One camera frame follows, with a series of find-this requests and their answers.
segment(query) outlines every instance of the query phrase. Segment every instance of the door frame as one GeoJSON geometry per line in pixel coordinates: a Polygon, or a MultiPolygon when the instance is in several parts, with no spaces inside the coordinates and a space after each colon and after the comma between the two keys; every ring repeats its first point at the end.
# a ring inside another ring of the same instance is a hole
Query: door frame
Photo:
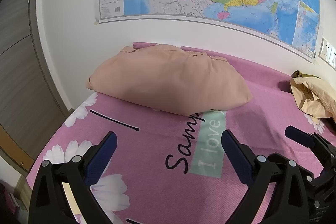
{"type": "Polygon", "coordinates": [[[29,18],[29,26],[31,31],[31,39],[33,41],[35,54],[37,57],[37,61],[39,63],[40,69],[42,71],[42,75],[44,77],[45,82],[47,83],[48,89],[52,94],[57,106],[61,110],[62,114],[65,118],[70,116],[70,112],[64,104],[62,97],[60,96],[57,87],[54,83],[54,80],[50,74],[44,53],[41,45],[40,34],[37,25],[37,17],[36,17],[36,0],[29,0],[28,4],[28,18],[29,18]]]}

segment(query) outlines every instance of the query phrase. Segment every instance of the baseboard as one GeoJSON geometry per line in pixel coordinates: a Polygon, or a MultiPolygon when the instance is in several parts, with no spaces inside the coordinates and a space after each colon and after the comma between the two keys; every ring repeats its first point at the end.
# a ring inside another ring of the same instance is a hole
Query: baseboard
{"type": "Polygon", "coordinates": [[[14,189],[14,196],[20,199],[29,211],[30,198],[32,196],[32,190],[28,185],[26,177],[21,176],[14,189]]]}

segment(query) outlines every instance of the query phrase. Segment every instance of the black line print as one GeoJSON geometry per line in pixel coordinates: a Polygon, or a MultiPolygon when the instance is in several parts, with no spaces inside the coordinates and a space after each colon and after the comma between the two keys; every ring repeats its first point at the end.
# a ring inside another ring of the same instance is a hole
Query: black line print
{"type": "Polygon", "coordinates": [[[98,115],[98,116],[100,116],[100,117],[102,117],[102,118],[105,118],[105,119],[107,119],[107,120],[110,120],[110,121],[112,121],[112,122],[116,122],[116,123],[118,123],[118,124],[120,124],[120,125],[122,125],[122,126],[129,127],[129,128],[131,128],[131,129],[134,129],[135,131],[140,131],[140,128],[138,128],[138,127],[134,127],[134,126],[131,126],[131,125],[126,124],[126,123],[124,123],[124,122],[120,122],[120,121],[118,121],[118,120],[112,119],[112,118],[107,117],[107,116],[105,116],[105,115],[103,115],[103,114],[101,114],[101,113],[99,113],[99,112],[96,112],[96,111],[94,111],[94,110],[92,110],[92,109],[90,110],[90,112],[92,112],[93,114],[96,114],[96,115],[98,115]]]}
{"type": "Polygon", "coordinates": [[[130,219],[128,219],[128,218],[126,218],[126,222],[131,223],[131,224],[142,224],[142,223],[140,223],[140,222],[136,222],[136,221],[134,221],[134,220],[130,220],[130,219]]]}

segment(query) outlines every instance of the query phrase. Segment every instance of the robotic arm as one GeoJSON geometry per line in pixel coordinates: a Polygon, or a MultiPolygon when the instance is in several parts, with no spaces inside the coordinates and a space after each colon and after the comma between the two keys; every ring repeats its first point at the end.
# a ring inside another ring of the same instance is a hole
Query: robotic arm
{"type": "MultiPolygon", "coordinates": [[[[251,224],[269,183],[276,182],[273,196],[260,224],[336,224],[336,148],[320,135],[289,126],[285,135],[310,148],[324,167],[320,176],[278,153],[255,155],[230,130],[221,137],[223,149],[241,183],[248,190],[226,224],[251,224]]],[[[78,207],[88,224],[112,224],[90,191],[97,183],[117,147],[117,136],[109,132],[99,145],[69,162],[44,160],[34,184],[29,224],[77,223],[66,199],[62,182],[70,184],[78,207]]]]}

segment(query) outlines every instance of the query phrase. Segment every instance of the mint green label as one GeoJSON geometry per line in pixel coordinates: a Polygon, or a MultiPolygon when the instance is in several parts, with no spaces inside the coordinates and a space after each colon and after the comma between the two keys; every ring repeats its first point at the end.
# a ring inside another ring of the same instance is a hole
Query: mint green label
{"type": "Polygon", "coordinates": [[[188,173],[220,178],[222,175],[224,149],[221,143],[226,129],[226,111],[203,114],[191,168],[188,173]]]}

